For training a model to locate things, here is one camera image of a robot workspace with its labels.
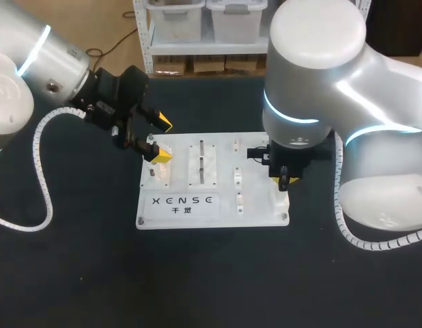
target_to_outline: white storage bin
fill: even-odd
[[[218,43],[257,43],[267,0],[207,0]]]
[[[161,43],[200,42],[205,0],[190,5],[147,4]]]

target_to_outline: black table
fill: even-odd
[[[153,80],[149,102],[175,133],[260,131],[262,85]],[[0,154],[0,216],[16,223],[45,216],[31,138],[49,110],[37,102]],[[286,228],[138,231],[139,156],[74,117],[50,123],[41,153],[53,222],[0,226],[0,327],[422,327],[422,243],[351,246],[333,216],[333,161],[292,185]]]

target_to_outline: robotic arm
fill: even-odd
[[[285,190],[327,155],[320,144],[334,129],[346,147],[336,181],[344,212],[382,230],[422,228],[422,69],[377,53],[365,34],[347,0],[287,0],[277,10],[263,111],[272,141],[268,157],[248,156]]]
[[[0,150],[31,117],[32,91],[56,107],[70,102],[87,121],[113,129],[116,146],[166,163],[169,153],[135,138],[130,129],[136,113],[165,132],[172,127],[160,111],[143,107],[147,80],[135,66],[120,77],[103,68],[92,72],[82,50],[11,1],[0,0]]]

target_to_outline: metal shelf frame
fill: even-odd
[[[154,35],[153,22],[147,23],[147,0],[133,0],[135,19],[137,20],[138,34],[140,37],[141,50],[145,71],[148,74],[154,72],[153,55],[237,55],[251,53],[267,53],[268,29],[273,16],[270,8],[276,8],[276,0],[269,3],[269,10],[264,11],[265,18],[262,20],[259,41],[256,44],[219,44],[214,41],[214,32],[210,15],[204,15],[202,26],[202,41],[198,43],[160,43]],[[361,14],[367,19],[371,0],[355,0],[355,5]]]

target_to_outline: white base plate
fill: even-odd
[[[200,141],[203,140],[203,156]],[[247,159],[247,148],[267,146],[265,133],[155,135],[172,152],[168,164],[143,162],[139,229],[287,226],[288,194],[268,167]],[[203,181],[200,178],[203,158]]]

